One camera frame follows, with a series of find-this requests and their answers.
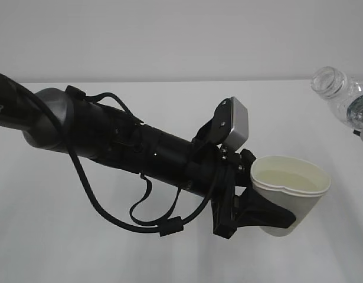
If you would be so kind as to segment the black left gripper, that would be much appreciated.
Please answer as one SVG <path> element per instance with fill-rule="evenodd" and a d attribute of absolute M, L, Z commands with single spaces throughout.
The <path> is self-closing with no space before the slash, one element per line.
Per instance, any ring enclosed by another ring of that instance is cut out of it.
<path fill-rule="evenodd" d="M 192 171 L 191 192 L 210 201 L 214 235 L 230 239 L 239 228 L 287 229 L 296 221 L 291 211 L 253 189 L 250 169 L 255 160 L 247 149 L 240 153 L 227 151 L 217 160 L 206 154 L 200 159 L 200 168 Z"/>

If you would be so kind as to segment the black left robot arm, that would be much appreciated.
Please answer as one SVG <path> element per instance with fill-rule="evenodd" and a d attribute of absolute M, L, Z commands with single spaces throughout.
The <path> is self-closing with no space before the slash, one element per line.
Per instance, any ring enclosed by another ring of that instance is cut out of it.
<path fill-rule="evenodd" d="M 245 226 L 289 228 L 296 221 L 293 212 L 254 190 L 256 158 L 243 147 L 248 112 L 235 97 L 224 99 L 191 141 L 145 124 L 124 103 L 118 108 L 102 104 L 106 97 L 114 94 L 88 96 L 73 86 L 33 93 L 0 73 L 0 126 L 20 130 L 32 147 L 67 153 L 97 213 L 127 231 L 177 233 L 207 205 L 212 207 L 213 233 L 226 239 Z M 167 211 L 153 221 L 123 222 L 98 202 L 81 157 L 138 174 L 147 195 L 156 179 L 199 195 L 202 202 L 186 218 Z"/>

